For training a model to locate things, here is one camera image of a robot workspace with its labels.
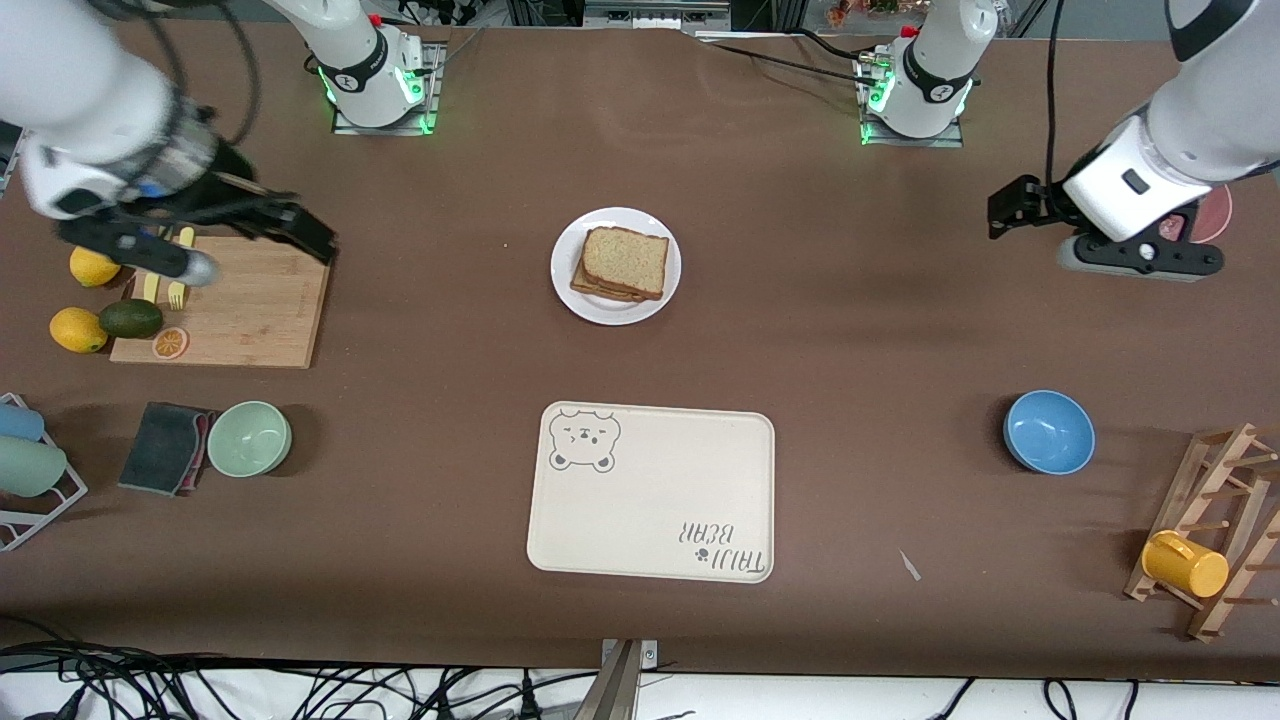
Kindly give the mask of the wooden mug rack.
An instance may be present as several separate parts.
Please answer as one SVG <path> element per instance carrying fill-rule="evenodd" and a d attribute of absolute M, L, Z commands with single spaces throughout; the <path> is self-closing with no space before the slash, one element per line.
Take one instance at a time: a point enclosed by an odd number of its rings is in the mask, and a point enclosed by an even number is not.
<path fill-rule="evenodd" d="M 1230 564 L 1226 585 L 1196 598 L 1147 577 L 1140 552 L 1161 530 L 1222 553 Z M 1193 611 L 1187 637 L 1204 643 L 1222 635 L 1236 609 L 1280 607 L 1280 423 L 1243 423 L 1190 438 L 1124 593 L 1181 601 Z"/>

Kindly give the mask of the yellow lemon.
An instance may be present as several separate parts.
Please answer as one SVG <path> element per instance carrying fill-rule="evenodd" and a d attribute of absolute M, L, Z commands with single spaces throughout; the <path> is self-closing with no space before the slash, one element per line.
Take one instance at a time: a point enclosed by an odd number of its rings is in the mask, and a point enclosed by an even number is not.
<path fill-rule="evenodd" d="M 109 284 L 122 272 L 120 264 L 84 247 L 73 249 L 68 266 L 72 277 L 87 288 Z"/>
<path fill-rule="evenodd" d="M 47 329 L 60 347 L 73 354 L 96 354 L 110 341 L 99 316 L 82 307 L 64 307 L 55 313 Z"/>

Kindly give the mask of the dark grey sponge cloth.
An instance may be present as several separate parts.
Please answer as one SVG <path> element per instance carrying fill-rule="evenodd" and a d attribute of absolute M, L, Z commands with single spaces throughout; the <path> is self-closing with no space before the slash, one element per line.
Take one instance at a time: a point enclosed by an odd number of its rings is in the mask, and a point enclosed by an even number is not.
<path fill-rule="evenodd" d="M 148 402 L 116 484 L 175 497 L 197 486 L 216 413 Z"/>

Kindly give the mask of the blue bowl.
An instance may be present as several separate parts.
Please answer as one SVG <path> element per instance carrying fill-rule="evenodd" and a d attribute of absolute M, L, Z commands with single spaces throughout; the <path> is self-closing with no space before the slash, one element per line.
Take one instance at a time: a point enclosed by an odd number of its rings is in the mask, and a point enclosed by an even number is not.
<path fill-rule="evenodd" d="M 1053 389 L 1019 396 L 1005 414 L 1002 433 L 1014 460 L 1039 474 L 1070 475 L 1094 456 L 1091 416 L 1074 398 Z"/>

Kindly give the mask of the grey metal frame beam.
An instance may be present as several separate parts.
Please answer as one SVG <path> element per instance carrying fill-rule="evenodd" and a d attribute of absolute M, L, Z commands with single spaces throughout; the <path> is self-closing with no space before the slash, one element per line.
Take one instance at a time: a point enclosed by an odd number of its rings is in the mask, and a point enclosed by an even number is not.
<path fill-rule="evenodd" d="M 730 0 L 582 0 L 584 28 L 730 32 Z"/>

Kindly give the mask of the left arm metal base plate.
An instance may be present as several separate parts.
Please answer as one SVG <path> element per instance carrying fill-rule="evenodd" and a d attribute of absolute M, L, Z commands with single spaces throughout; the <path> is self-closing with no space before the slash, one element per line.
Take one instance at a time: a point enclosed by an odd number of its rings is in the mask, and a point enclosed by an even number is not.
<path fill-rule="evenodd" d="M 927 76 L 919 85 L 910 63 L 890 45 L 860 51 L 851 61 L 858 88 L 861 145 L 922 149 L 960 149 L 959 117 L 974 78 L 952 82 Z"/>

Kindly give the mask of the plain brown bread slice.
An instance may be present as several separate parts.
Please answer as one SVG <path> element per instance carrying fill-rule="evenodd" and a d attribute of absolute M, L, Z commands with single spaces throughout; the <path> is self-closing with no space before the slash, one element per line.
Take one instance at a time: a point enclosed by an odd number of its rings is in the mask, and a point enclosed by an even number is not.
<path fill-rule="evenodd" d="M 671 238 L 623 227 L 598 227 L 586 233 L 580 266 L 594 284 L 616 293 L 657 301 L 666 293 Z"/>

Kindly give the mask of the white round plate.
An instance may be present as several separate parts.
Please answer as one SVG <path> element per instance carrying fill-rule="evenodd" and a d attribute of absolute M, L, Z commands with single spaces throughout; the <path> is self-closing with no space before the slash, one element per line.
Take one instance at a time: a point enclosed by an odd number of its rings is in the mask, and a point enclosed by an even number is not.
<path fill-rule="evenodd" d="M 625 228 L 669 241 L 662 299 L 623 301 L 571 287 L 588 232 L 598 228 Z M 675 296 L 682 270 L 684 258 L 675 234 L 653 215 L 632 208 L 603 208 L 580 217 L 561 232 L 550 251 L 550 281 L 557 297 L 575 315 L 598 325 L 628 325 L 655 315 Z"/>

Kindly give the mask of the dark green avocado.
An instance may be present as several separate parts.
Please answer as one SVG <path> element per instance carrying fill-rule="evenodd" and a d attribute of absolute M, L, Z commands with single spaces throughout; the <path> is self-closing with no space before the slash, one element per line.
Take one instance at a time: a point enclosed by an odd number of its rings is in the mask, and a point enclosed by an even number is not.
<path fill-rule="evenodd" d="M 147 340 L 165 325 L 161 309 L 145 299 L 124 299 L 99 314 L 101 329 L 113 338 Z"/>

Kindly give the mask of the yellow mug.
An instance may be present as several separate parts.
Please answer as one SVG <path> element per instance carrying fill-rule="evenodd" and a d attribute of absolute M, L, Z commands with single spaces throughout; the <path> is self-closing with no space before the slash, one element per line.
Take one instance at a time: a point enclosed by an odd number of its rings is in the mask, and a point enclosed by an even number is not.
<path fill-rule="evenodd" d="M 1175 530 L 1152 536 L 1140 552 L 1139 564 L 1147 577 L 1196 598 L 1217 594 L 1230 574 L 1230 564 L 1222 553 Z"/>

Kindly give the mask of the wooden cutting board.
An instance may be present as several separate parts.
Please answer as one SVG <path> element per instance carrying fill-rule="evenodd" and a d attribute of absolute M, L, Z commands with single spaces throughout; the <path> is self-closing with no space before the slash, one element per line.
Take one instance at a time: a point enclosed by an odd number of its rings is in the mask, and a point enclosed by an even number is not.
<path fill-rule="evenodd" d="M 323 316 L 329 266 L 270 240 L 195 232 L 193 249 L 207 254 L 220 275 L 207 287 L 189 287 L 184 309 L 173 311 L 161 281 L 157 305 L 166 327 L 189 332 L 189 350 L 163 361 L 152 338 L 118 340 L 113 363 L 172 366 L 262 366 L 307 369 Z"/>

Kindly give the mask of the toasted bread slice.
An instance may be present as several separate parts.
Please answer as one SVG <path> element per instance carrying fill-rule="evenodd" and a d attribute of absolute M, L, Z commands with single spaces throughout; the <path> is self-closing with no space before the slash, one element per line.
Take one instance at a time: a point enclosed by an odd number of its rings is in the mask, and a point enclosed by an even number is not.
<path fill-rule="evenodd" d="M 585 272 L 585 265 L 582 264 L 582 259 L 579 259 L 575 266 L 573 275 L 570 282 L 570 288 L 580 293 L 595 296 L 599 299 L 614 300 L 625 304 L 639 304 L 646 301 L 646 299 L 640 293 L 630 291 L 620 291 L 596 283 Z"/>

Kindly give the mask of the pale green bowl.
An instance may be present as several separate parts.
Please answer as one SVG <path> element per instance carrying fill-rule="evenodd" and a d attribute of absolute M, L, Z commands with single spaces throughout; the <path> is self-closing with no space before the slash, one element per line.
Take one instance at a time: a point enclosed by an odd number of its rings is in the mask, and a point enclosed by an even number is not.
<path fill-rule="evenodd" d="M 280 409 L 264 401 L 244 401 L 214 421 L 207 457 L 225 477 L 260 477 L 284 461 L 292 439 L 291 423 Z"/>

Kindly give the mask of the pink bowl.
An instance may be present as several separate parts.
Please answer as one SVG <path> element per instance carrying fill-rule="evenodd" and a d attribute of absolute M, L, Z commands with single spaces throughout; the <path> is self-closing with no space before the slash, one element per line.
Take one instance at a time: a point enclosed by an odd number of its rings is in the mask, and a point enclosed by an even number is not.
<path fill-rule="evenodd" d="M 1233 196 L 1230 188 L 1220 186 L 1207 193 L 1196 211 L 1193 223 L 1178 214 L 1170 214 L 1160 223 L 1160 236 L 1166 241 L 1210 243 L 1217 238 L 1228 227 L 1233 217 Z"/>

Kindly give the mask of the beige bear print tray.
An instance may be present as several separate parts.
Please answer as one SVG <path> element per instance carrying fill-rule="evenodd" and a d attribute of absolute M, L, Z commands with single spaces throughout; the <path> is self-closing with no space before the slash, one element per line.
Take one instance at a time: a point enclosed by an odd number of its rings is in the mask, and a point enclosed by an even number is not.
<path fill-rule="evenodd" d="M 543 571 L 756 584 L 774 566 L 774 427 L 759 413 L 545 407 L 527 560 Z"/>

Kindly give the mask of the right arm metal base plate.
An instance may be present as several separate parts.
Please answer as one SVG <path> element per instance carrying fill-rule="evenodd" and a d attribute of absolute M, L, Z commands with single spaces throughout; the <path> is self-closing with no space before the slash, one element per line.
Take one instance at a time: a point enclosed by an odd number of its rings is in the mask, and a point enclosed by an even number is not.
<path fill-rule="evenodd" d="M 419 137 L 430 136 L 436 129 L 439 104 L 448 60 L 448 44 L 426 42 L 419 64 L 403 73 L 402 85 L 415 97 L 415 105 L 396 123 L 378 128 L 361 127 L 349 122 L 332 102 L 332 133 L 338 136 Z"/>

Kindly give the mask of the pale green cup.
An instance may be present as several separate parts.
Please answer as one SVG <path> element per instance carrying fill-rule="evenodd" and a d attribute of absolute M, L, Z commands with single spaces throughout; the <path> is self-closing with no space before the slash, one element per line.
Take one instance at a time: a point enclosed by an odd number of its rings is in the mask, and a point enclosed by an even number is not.
<path fill-rule="evenodd" d="M 59 447 L 0 436 L 0 491 L 22 498 L 38 497 L 58 484 L 67 470 Z"/>

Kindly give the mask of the yellow plastic fork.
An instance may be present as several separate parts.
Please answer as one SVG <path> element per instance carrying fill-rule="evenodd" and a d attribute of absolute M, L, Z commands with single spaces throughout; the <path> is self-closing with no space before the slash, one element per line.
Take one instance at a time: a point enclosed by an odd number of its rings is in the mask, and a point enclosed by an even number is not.
<path fill-rule="evenodd" d="M 175 241 L 179 246 L 184 249 L 192 249 L 195 246 L 195 229 L 192 227 L 182 227 Z M 180 311 L 184 309 L 187 300 L 188 287 L 186 283 L 179 281 L 172 281 L 166 287 L 166 299 L 170 310 Z"/>

